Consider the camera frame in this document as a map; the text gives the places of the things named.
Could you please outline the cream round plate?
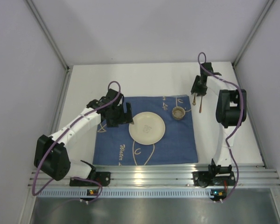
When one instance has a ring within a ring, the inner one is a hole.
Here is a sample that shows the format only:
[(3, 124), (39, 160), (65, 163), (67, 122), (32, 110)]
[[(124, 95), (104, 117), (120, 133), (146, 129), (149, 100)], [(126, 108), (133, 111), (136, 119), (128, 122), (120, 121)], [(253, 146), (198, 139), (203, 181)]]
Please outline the cream round plate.
[(164, 120), (156, 113), (141, 112), (133, 117), (134, 124), (129, 125), (131, 138), (142, 145), (159, 142), (166, 130)]

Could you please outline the copper long-handle fork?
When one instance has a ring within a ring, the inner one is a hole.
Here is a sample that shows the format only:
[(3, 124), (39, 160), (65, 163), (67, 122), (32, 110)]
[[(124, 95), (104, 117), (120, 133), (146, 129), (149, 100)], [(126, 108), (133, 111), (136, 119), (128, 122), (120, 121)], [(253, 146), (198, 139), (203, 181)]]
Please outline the copper long-handle fork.
[(202, 106), (203, 106), (203, 96), (201, 96), (201, 100), (200, 100), (199, 113), (202, 113)]

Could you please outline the speckled ceramic ramekin cup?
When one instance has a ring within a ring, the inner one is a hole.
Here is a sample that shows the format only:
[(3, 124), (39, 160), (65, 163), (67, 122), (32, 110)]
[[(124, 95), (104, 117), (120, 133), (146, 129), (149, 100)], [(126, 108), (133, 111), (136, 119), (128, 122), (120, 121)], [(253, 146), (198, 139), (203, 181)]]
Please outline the speckled ceramic ramekin cup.
[(186, 113), (185, 110), (180, 106), (176, 106), (172, 110), (172, 116), (175, 120), (183, 119), (185, 116), (185, 113)]

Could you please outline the gold ornate-handle spoon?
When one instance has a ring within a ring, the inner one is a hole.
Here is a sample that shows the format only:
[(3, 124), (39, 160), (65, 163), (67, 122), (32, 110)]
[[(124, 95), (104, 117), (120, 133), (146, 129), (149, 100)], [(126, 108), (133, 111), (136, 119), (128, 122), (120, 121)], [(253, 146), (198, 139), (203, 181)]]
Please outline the gold ornate-handle spoon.
[(192, 105), (196, 105), (196, 94), (194, 94), (194, 98), (193, 98), (193, 101), (192, 101)]

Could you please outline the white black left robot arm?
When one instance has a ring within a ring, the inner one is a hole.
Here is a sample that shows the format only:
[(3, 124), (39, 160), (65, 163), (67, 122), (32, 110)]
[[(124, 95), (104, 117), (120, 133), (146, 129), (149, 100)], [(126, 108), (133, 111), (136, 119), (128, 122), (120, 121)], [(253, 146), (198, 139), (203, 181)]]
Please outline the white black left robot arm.
[(83, 160), (73, 160), (70, 151), (80, 138), (102, 122), (106, 122), (107, 127), (133, 122), (131, 103), (124, 101), (122, 93), (109, 89), (101, 99), (90, 101), (73, 121), (58, 132), (39, 137), (34, 166), (56, 181), (65, 177), (89, 178), (95, 167)]

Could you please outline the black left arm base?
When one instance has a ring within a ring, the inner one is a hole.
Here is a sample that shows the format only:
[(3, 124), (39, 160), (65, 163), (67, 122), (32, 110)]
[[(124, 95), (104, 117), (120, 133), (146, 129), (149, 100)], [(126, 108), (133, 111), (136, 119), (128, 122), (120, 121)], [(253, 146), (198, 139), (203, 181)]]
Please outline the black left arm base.
[[(98, 182), (101, 186), (106, 187), (110, 184), (111, 173), (110, 172), (94, 172), (94, 173), (90, 174), (90, 176), (87, 179)], [(98, 185), (93, 182), (86, 182), (86, 181), (78, 180), (76, 178), (71, 178), (70, 186), (71, 187), (93, 187), (93, 186), (98, 186)]]

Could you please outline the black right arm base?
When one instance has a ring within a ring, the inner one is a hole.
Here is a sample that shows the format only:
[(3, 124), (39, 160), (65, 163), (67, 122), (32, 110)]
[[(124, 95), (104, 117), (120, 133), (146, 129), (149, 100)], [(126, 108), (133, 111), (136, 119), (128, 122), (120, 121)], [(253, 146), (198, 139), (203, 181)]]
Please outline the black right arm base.
[(214, 160), (208, 165), (207, 171), (193, 172), (194, 185), (206, 188), (208, 186), (234, 186), (236, 178), (232, 171), (231, 164), (229, 166), (217, 165)]

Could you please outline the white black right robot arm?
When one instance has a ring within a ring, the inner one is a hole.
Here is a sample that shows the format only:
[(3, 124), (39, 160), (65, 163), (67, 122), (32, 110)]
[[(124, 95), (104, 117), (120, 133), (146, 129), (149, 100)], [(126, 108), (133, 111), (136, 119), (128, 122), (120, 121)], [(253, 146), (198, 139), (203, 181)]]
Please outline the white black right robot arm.
[(212, 63), (200, 63), (200, 75), (195, 77), (191, 94), (204, 97), (213, 93), (217, 97), (215, 111), (211, 113), (219, 125), (218, 145), (212, 164), (228, 167), (232, 163), (231, 148), (237, 130), (246, 120), (246, 90), (221, 78), (219, 72), (214, 72)]

